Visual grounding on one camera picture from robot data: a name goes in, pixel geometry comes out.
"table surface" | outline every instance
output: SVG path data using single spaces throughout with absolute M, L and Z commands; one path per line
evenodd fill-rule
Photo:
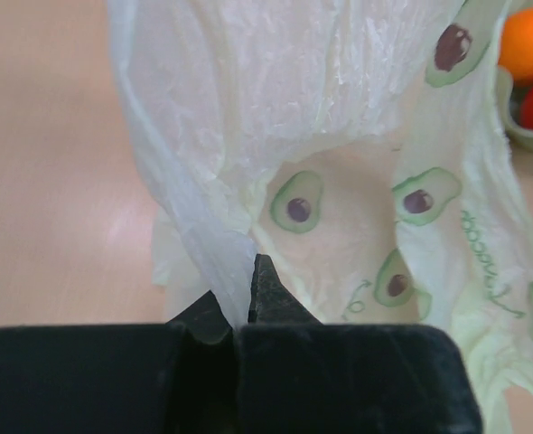
M 163 319 L 103 3 L 0 0 L 0 325 Z M 514 165 L 533 212 L 533 155 Z M 533 398 L 508 395 L 533 434 Z

